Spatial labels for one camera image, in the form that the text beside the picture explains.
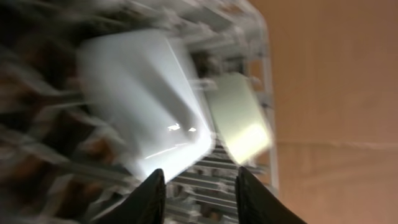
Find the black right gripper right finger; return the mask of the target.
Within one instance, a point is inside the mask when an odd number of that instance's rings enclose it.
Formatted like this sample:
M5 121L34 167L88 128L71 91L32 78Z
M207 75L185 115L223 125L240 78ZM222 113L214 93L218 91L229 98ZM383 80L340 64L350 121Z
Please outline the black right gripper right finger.
M238 170L235 196L240 224L305 224L245 167Z

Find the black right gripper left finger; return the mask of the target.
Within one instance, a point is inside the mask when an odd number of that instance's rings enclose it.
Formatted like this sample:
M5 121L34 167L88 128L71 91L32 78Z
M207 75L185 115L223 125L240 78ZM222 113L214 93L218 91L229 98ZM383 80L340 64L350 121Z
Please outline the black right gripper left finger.
M97 224L163 224L165 199L164 172L156 169L123 203L99 218Z

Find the mint green bowl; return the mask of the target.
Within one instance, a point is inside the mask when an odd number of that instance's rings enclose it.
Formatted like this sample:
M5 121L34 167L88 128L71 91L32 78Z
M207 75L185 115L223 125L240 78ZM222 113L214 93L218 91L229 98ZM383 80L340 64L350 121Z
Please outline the mint green bowl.
M213 77L205 96L217 135L234 163L246 164L274 146L271 125L244 75Z

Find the light blue bowl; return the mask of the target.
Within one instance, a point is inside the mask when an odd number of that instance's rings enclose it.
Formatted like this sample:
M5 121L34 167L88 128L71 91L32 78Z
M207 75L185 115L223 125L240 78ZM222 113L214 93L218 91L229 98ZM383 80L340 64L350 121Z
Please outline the light blue bowl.
M121 138L114 144L139 180L162 169L170 181L210 153L214 127L182 40L158 29L81 43L76 65L92 110Z

